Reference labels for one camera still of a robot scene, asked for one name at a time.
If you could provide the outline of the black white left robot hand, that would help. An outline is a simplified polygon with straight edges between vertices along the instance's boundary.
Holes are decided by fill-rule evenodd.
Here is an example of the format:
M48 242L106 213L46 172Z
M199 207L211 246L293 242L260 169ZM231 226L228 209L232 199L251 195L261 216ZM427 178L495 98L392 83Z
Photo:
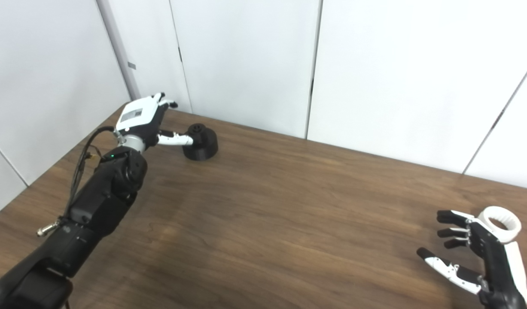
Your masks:
M178 104L163 92L127 103L115 125L118 145L144 153L156 145L192 146L191 136L161 129L166 111Z

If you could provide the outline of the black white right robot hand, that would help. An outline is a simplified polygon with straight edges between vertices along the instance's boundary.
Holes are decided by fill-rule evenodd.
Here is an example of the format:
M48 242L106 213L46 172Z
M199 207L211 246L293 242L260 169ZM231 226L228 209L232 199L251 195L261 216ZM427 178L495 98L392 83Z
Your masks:
M510 210L489 206L478 216L455 210L437 211L437 221L451 227L439 230L444 247L469 248L483 260L485 273L441 258L427 248L417 255L452 284L478 297L486 309L526 309L527 275L516 237L521 220Z

